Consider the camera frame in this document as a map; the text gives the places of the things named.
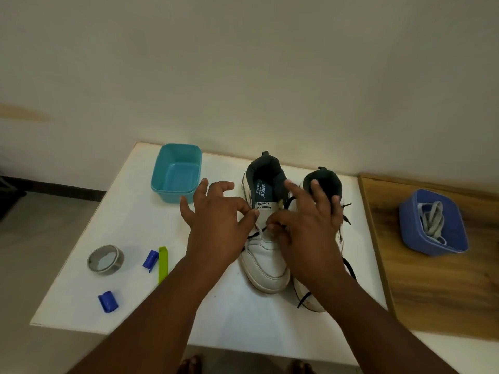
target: white table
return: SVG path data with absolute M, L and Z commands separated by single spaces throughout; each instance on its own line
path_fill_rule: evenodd
M 158 266 L 150 274 L 142 267 L 149 251 L 167 246 L 170 271 L 184 256 L 189 227 L 178 205 L 164 203 L 150 187 L 160 147 L 135 145 L 36 311 L 32 325 L 111 333 L 157 285 Z M 239 184 L 249 163 L 204 153 L 201 175 L 210 182 Z M 295 182 L 313 170 L 290 166 L 283 169 Z M 340 180 L 343 200 L 352 203 L 345 209 L 352 226 L 346 225 L 343 230 L 343 255 L 362 287 L 386 307 L 357 178 L 340 176 Z M 242 193 L 236 186 L 226 195 Z M 86 259 L 94 249 L 106 244 L 118 246 L 125 254 L 125 262 L 116 273 L 101 277 L 88 270 Z M 107 290 L 113 292 L 119 304 L 110 314 L 103 312 L 97 300 L 97 295 Z M 297 309 L 297 303 L 291 285 L 277 295 L 260 293 L 235 262 L 202 302 L 189 344 L 356 365 L 334 320 L 327 314 Z M 485 373 L 499 367 L 498 343 L 430 333 L 416 335 L 461 372 Z

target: shoe tongue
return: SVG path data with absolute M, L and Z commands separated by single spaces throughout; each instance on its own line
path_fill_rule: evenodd
M 257 202 L 255 209 L 260 212 L 255 225 L 261 231 L 267 226 L 268 217 L 275 213 L 279 209 L 279 206 L 277 202 Z

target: shoe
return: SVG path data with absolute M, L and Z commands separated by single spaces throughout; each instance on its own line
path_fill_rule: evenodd
M 266 231 L 268 217 L 279 209 L 280 203 L 288 200 L 284 180 L 286 176 L 279 160 L 268 152 L 253 161 L 242 178 L 246 202 L 260 215 L 239 259 L 250 282 L 267 294 L 282 291 L 290 281 L 290 270 L 281 251 Z
M 336 175 L 336 173 L 334 173 L 331 170 L 328 170 L 327 168 L 324 168 L 323 166 L 320 166 L 318 170 L 309 173 L 303 179 L 300 186 L 310 194 L 312 194 L 312 188 L 310 186 L 310 183 L 312 182 L 313 179 L 319 181 L 319 185 L 324 191 L 324 193 L 326 193 L 329 202 L 331 202 L 331 198 L 334 195 L 339 195 L 341 200 L 341 195 L 342 195 L 341 181 Z M 296 211 L 296 201 L 294 201 L 294 197 L 290 197 L 287 203 L 284 204 L 284 207 L 288 208 L 289 210 Z M 343 220 L 346 221 L 348 224 L 350 224 L 350 221 L 345 215 L 343 215 Z M 341 253 L 343 253 L 343 225 L 340 226 L 340 229 L 336 234 L 336 243 L 338 244 Z M 354 279 L 356 279 L 352 266 L 348 263 L 348 261 L 345 258 L 343 258 L 343 264 L 345 265 L 347 272 L 350 273 L 350 275 Z M 293 278 L 293 285 L 294 285 L 294 291 L 296 292 L 296 296 L 298 296 L 298 299 L 300 300 L 300 302 L 298 303 L 298 308 L 300 308 L 300 306 L 303 305 L 311 311 L 315 312 L 326 311 L 320 305 L 320 303 L 315 299 L 312 293 L 305 287 L 305 285 L 303 285 L 303 283 L 298 281 L 296 278 Z

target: white wall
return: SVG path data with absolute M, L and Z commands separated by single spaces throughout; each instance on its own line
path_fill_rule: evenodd
M 135 141 L 499 189 L 498 0 L 1 0 L 9 176 L 107 189 Z

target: blue plastic bowl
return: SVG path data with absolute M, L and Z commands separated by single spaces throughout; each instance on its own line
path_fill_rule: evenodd
M 166 144 L 159 150 L 151 178 L 151 189 L 167 203 L 189 203 L 199 183 L 203 153 L 197 145 Z
M 447 245 L 430 239 L 423 231 L 418 212 L 418 203 L 442 202 L 444 207 L 444 228 L 442 237 Z M 400 204 L 400 229 L 402 240 L 411 249 L 430 256 L 446 253 L 463 253 L 468 249 L 468 237 L 459 207 L 450 198 L 425 189 L 416 190 L 413 195 Z

